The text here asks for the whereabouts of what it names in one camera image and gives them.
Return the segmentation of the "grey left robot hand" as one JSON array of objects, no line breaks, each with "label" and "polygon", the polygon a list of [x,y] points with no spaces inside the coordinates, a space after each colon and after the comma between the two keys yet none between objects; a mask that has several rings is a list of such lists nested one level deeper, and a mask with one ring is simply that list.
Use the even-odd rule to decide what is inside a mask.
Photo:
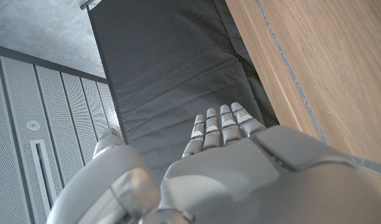
[{"label": "grey left robot hand", "polygon": [[199,114],[182,158],[158,181],[106,129],[49,223],[381,223],[381,194],[347,155],[239,103]]}]

